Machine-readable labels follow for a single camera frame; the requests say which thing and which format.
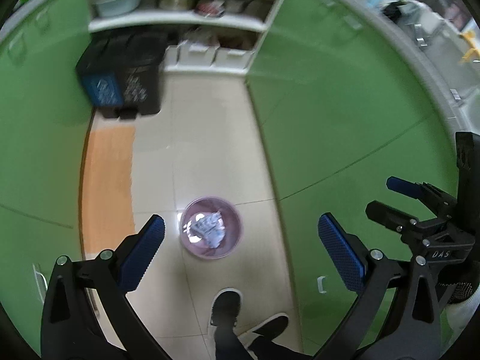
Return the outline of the crumpled white paper trash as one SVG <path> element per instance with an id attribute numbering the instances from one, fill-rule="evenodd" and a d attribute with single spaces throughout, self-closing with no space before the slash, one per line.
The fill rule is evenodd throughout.
<path id="1" fill-rule="evenodd" d="M 225 238 L 224 221 L 219 211 L 194 214 L 183 227 L 187 240 L 204 249 L 217 249 Z"/>

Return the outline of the pink round waste basket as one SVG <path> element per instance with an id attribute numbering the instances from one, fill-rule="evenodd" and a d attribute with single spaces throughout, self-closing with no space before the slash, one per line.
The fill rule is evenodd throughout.
<path id="1" fill-rule="evenodd" d="M 242 238 L 242 222 L 235 207 L 220 197 L 200 197 L 179 219 L 182 246 L 205 260 L 227 257 Z"/>

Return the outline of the left black shoe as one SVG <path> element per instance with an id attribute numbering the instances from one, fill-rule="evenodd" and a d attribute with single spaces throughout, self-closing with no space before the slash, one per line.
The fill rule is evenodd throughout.
<path id="1" fill-rule="evenodd" d="M 208 334 L 214 336 L 218 328 L 233 330 L 238 321 L 242 307 L 242 293 L 234 288 L 219 291 L 211 303 L 211 313 L 208 320 Z"/>

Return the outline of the black shoe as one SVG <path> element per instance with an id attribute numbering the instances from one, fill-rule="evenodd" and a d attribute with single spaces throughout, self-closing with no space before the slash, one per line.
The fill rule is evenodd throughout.
<path id="1" fill-rule="evenodd" d="M 278 336 L 287 330 L 290 318 L 286 313 L 277 313 L 267 318 L 260 324 L 245 331 L 238 336 L 238 339 L 244 347 L 250 346 L 256 338 L 263 337 L 270 341 L 276 339 Z"/>
<path id="2" fill-rule="evenodd" d="M 211 303 L 211 313 L 208 320 L 208 334 L 214 336 L 218 328 L 233 330 L 238 321 L 242 307 L 242 293 L 234 288 L 219 291 Z"/>

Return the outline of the right black shoe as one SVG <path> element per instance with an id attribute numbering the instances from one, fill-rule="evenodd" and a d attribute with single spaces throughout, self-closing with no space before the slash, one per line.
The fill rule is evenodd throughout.
<path id="1" fill-rule="evenodd" d="M 256 338 L 263 337 L 270 341 L 276 339 L 278 336 L 287 330 L 290 318 L 286 313 L 277 313 L 267 318 L 260 324 L 245 331 L 238 336 L 238 339 L 244 347 L 250 346 Z"/>

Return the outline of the yellow sink caddy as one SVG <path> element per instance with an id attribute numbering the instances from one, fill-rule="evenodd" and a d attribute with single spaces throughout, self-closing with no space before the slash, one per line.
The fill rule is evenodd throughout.
<path id="1" fill-rule="evenodd" d="M 460 33 L 459 37 L 468 45 L 467 51 L 461 57 L 460 63 L 479 63 L 480 50 L 473 30 Z"/>

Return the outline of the chrome mixer faucet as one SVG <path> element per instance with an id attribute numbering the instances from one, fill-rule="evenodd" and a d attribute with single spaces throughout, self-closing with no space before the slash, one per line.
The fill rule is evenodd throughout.
<path id="1" fill-rule="evenodd" d="M 443 10 L 448 5 L 445 0 L 436 0 Z M 446 24 L 445 18 L 434 11 L 429 5 L 420 0 L 411 0 L 416 5 L 415 12 L 411 15 L 408 26 L 412 29 L 412 39 L 419 49 L 425 49 Z"/>

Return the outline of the black and blue recycling bin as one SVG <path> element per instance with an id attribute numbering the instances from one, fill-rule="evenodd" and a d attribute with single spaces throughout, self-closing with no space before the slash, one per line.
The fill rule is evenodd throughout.
<path id="1" fill-rule="evenodd" d="M 106 119 L 135 119 L 161 111 L 165 33 L 134 30 L 95 35 L 76 63 L 92 105 Z"/>

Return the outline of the white storage box left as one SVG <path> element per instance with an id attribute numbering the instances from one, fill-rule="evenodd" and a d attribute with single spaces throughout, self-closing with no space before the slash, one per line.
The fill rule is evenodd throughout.
<path id="1" fill-rule="evenodd" d="M 207 67 L 212 65 L 219 46 L 183 41 L 179 45 L 178 63 L 182 66 Z"/>

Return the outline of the white storage box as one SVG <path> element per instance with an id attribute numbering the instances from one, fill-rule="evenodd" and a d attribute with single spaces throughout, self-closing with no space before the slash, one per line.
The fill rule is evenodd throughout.
<path id="1" fill-rule="evenodd" d="M 219 46 L 183 41 L 179 45 L 178 63 L 182 66 L 207 67 L 212 65 Z"/>
<path id="2" fill-rule="evenodd" d="M 231 68 L 243 70 L 247 68 L 251 57 L 254 55 L 251 49 L 230 49 L 220 47 L 214 59 L 218 68 Z"/>

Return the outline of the white storage box right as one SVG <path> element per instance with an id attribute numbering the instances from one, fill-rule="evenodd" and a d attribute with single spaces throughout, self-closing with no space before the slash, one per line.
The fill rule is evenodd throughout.
<path id="1" fill-rule="evenodd" d="M 220 47 L 214 59 L 218 68 L 231 68 L 243 70 L 247 68 L 251 57 L 254 55 L 251 49 L 230 49 Z"/>

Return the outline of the white open shelf unit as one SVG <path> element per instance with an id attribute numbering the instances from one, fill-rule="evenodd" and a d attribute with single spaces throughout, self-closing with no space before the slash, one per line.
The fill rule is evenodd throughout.
<path id="1" fill-rule="evenodd" d="M 284 1 L 285 0 L 274 0 L 265 19 L 248 16 L 243 13 L 224 13 L 223 16 L 220 17 L 207 17 L 201 16 L 192 10 L 172 11 L 140 7 L 122 16 L 94 18 L 89 22 L 88 30 L 90 33 L 101 33 L 114 29 L 168 24 L 189 26 L 198 25 L 254 33 L 256 35 L 256 41 L 251 49 L 251 57 L 248 59 L 244 67 L 227 67 L 219 64 L 216 60 L 208 66 L 181 64 L 180 62 L 166 66 L 167 72 L 212 73 L 244 77 L 250 71 L 250 68 L 255 61 L 256 53 L 260 50 L 264 38 L 266 38 L 266 35 L 272 27 L 273 21 Z"/>

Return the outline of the pale blue plastic basin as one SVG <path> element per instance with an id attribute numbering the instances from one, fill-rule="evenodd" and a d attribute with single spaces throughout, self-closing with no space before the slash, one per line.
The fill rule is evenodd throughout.
<path id="1" fill-rule="evenodd" d="M 122 16 L 134 11 L 142 0 L 95 0 L 94 7 L 101 18 Z"/>

